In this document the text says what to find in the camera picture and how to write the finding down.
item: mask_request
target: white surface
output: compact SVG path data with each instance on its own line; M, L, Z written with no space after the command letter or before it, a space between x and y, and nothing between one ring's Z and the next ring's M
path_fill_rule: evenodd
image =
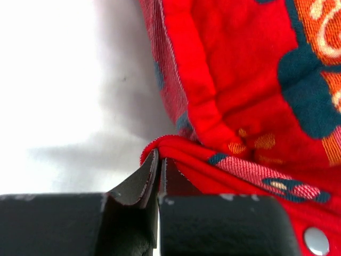
M173 133L138 0L0 2L0 194L106 191Z

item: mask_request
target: silver button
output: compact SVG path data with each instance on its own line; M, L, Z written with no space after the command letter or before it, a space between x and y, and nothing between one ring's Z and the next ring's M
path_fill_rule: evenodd
M309 250L318 256L325 256L329 252L329 241L318 228L309 228L304 233L304 241Z

